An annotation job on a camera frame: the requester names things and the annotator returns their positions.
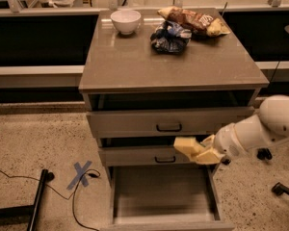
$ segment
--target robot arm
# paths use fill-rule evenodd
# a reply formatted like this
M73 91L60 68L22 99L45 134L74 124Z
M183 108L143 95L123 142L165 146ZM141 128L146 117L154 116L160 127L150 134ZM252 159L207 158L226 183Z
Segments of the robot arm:
M204 165L216 164L223 157L238 157L250 149L289 143L289 97L274 95L265 99L258 114L230 123L202 142L196 141L194 149L190 146L187 150L182 140L186 139L177 138L174 147Z

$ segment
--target black handle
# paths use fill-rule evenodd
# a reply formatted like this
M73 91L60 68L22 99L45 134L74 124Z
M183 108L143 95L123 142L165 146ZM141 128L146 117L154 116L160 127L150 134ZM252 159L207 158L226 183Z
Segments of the black handle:
M158 131L158 132L180 132L180 131L182 131L182 124L181 123L178 123L177 124L177 128L174 128L174 129L161 129L160 128L160 125L159 124L157 124L156 125L156 130Z
M176 161L175 156L173 156L170 160L158 160L157 157L154 157L154 158L157 164L172 164L172 163L175 163Z

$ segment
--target speckled floor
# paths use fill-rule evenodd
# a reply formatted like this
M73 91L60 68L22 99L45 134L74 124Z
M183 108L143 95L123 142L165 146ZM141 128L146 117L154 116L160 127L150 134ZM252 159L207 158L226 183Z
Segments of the speckled floor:
M289 231L289 196L275 196L272 186L289 187L289 146L272 150L273 159L259 161L255 151L221 165L215 184L223 207L223 218L239 230ZM101 228L110 213L110 187L99 161L97 146L86 120L83 104L0 105L0 169L9 175L39 178L43 168L55 174L49 183L65 197L76 176L75 165L100 171L100 178L87 177L75 197L75 213L85 225ZM0 173L0 208L29 205L34 201L38 182L9 179ZM72 201L46 188L38 230L86 230L72 214ZM2 230L26 230L26 224L0 226Z

